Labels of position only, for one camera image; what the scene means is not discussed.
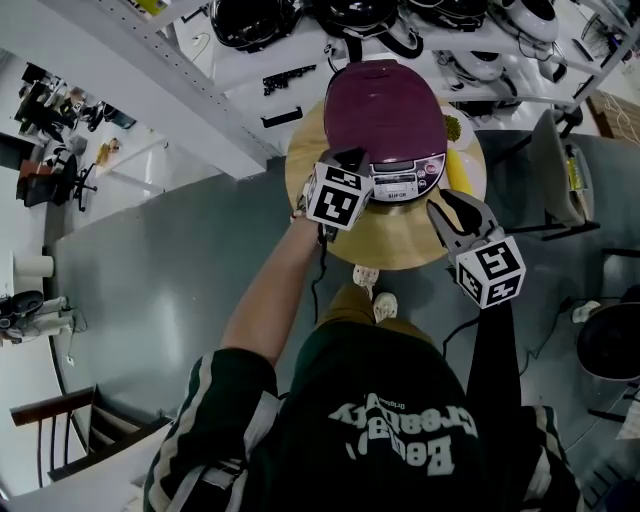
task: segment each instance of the gray chair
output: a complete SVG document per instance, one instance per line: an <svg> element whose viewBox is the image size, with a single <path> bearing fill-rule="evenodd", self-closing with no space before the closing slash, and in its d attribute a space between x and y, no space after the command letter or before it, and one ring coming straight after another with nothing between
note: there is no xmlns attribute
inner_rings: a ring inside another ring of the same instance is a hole
<svg viewBox="0 0 640 512"><path fill-rule="evenodd" d="M594 216L593 183L584 155L574 142L563 137L566 136L565 133L562 136L558 133L556 124L562 116L561 111L546 110L538 120L530 138L525 139L530 141L528 143L531 145L531 163L542 187L545 223L506 229L509 234L564 230L542 238L543 241L548 241L600 227L592 220ZM525 145L526 143L519 143L514 148L519 150ZM507 150L505 154L513 154L514 148ZM580 193L572 192L569 185L566 152L569 148L578 161L586 185L586 189Z"/></svg>

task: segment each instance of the person's arm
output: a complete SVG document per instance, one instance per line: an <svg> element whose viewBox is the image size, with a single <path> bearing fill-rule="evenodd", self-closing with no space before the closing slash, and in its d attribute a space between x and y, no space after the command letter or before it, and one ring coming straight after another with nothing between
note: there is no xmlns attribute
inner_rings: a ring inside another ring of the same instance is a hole
<svg viewBox="0 0 640 512"><path fill-rule="evenodd" d="M151 463L145 512L227 509L231 486L280 402L273 366L295 318L318 224L298 218L236 307L222 346L198 360L187 397Z"/></svg>
<svg viewBox="0 0 640 512"><path fill-rule="evenodd" d="M487 456L499 510L517 510L521 489L514 487L513 439L521 405L518 356L511 301L480 311L478 334L467 385L469 408Z"/></svg>
<svg viewBox="0 0 640 512"><path fill-rule="evenodd" d="M296 316L317 240L317 223L305 217L293 221L233 312L222 348L254 352L275 366Z"/></svg>

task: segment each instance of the purple rice cooker lid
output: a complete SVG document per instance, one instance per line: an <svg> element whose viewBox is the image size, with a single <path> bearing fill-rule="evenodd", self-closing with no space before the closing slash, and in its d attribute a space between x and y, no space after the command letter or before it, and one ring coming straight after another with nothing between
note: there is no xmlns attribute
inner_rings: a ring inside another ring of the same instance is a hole
<svg viewBox="0 0 640 512"><path fill-rule="evenodd" d="M447 151L440 105L415 71L395 60L349 64L329 84L329 147L361 147L372 164L420 160Z"/></svg>

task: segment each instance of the wooden chair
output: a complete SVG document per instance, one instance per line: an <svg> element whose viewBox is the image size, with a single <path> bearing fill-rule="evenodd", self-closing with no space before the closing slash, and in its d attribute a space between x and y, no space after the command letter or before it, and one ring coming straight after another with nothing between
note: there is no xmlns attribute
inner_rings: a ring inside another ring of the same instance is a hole
<svg viewBox="0 0 640 512"><path fill-rule="evenodd" d="M89 439L85 444L87 456L69 463L69 429L74 413L91 406ZM51 447L49 471L51 481L82 471L130 447L159 430L171 420L160 417L145 424L134 420L104 403L96 387L86 388L60 397L11 409L13 423L19 427L38 423L37 467L38 485L42 488L42 422L51 419ZM56 417L65 415L63 465L55 467Z"/></svg>

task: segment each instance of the khaki shorts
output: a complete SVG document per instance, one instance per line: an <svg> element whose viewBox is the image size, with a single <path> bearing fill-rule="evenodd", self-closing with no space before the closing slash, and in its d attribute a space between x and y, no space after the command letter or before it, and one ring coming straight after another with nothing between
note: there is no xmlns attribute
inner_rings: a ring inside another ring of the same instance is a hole
<svg viewBox="0 0 640 512"><path fill-rule="evenodd" d="M353 283L345 284L340 289L333 301L331 301L329 310L318 321L316 329L321 325L334 322L375 325L388 331L407 334L433 344L433 340L429 336L407 320L386 318L379 324L376 324L376 317L373 314L373 304L369 300L367 292Z"/></svg>

